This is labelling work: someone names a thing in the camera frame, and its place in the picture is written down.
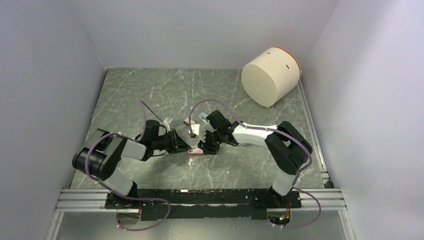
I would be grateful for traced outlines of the blue mini stapler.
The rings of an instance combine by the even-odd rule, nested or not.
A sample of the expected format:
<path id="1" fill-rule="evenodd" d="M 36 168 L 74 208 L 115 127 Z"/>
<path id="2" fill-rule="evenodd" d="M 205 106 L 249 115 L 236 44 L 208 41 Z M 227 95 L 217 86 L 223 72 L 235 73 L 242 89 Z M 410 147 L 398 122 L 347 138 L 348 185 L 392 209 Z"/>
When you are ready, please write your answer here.
<path id="1" fill-rule="evenodd" d="M 208 114 L 207 113 L 205 113 L 205 112 L 201 112 L 200 114 L 199 114 L 199 118 L 205 123 L 205 124 L 208 124 L 209 123 L 209 120 L 207 119 L 207 117 L 208 117 Z"/>

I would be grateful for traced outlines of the red staple box sleeve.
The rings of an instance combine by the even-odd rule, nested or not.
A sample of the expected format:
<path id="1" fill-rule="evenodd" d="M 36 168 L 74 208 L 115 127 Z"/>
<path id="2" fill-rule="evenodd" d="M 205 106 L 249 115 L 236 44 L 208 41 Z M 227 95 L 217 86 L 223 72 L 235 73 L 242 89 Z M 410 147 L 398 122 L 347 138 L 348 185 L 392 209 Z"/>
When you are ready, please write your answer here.
<path id="1" fill-rule="evenodd" d="M 188 154 L 191 156 L 203 155 L 203 151 L 200 148 L 192 148 L 188 150 Z"/>

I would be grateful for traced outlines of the beige stapler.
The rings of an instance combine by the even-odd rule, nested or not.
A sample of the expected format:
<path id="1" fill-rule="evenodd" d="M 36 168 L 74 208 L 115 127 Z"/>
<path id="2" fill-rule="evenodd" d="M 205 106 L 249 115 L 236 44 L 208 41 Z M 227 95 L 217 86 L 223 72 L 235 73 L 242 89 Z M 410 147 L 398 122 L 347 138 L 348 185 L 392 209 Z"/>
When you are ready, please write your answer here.
<path id="1" fill-rule="evenodd" d="M 196 123 L 194 120 L 186 118 L 183 123 L 188 127 L 188 133 L 191 138 L 195 138 L 200 133 L 200 124 Z"/>

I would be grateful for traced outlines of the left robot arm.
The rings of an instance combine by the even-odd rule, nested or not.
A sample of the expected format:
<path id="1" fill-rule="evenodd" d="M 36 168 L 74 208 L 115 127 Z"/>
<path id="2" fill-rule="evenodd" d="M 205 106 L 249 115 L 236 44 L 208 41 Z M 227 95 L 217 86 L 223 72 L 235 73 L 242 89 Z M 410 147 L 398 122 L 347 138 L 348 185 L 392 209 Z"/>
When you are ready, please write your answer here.
<path id="1" fill-rule="evenodd" d="M 74 155 L 72 167 L 118 192 L 112 198 L 119 205 L 132 208 L 139 200 L 138 187 L 117 169 L 120 160 L 126 157 L 146 162 L 156 157 L 156 151 L 163 155 L 190 149 L 175 129 L 168 130 L 157 120 L 147 120 L 143 133 L 134 140 L 98 128 Z"/>

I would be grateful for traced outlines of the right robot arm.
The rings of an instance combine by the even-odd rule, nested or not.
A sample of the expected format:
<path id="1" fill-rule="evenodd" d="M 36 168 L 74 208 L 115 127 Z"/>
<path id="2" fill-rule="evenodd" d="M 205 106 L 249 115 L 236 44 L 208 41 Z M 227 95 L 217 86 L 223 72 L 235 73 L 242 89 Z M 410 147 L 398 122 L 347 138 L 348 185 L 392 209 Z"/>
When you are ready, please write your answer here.
<path id="1" fill-rule="evenodd" d="M 312 146 L 290 122 L 270 126 L 230 122 L 219 110 L 207 115 L 205 121 L 213 128 L 213 131 L 204 131 L 197 145 L 205 155 L 216 155 L 223 143 L 234 147 L 240 144 L 266 147 L 278 166 L 270 202 L 275 207 L 288 202 L 301 167 L 313 153 Z"/>

